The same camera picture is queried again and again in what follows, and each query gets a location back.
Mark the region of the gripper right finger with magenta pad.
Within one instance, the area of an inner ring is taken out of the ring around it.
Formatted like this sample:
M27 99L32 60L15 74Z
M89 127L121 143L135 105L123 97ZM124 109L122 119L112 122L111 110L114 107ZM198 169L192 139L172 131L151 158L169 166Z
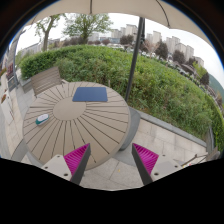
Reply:
M143 185L148 185L182 169L168 156L159 155L136 143L132 144L132 155Z

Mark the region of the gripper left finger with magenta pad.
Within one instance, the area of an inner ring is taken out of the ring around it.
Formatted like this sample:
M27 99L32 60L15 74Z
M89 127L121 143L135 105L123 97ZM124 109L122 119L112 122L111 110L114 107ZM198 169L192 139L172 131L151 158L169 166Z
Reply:
M86 169L90 154L90 144L86 144L73 150L65 156L59 154L55 155L42 166L42 169L79 185Z

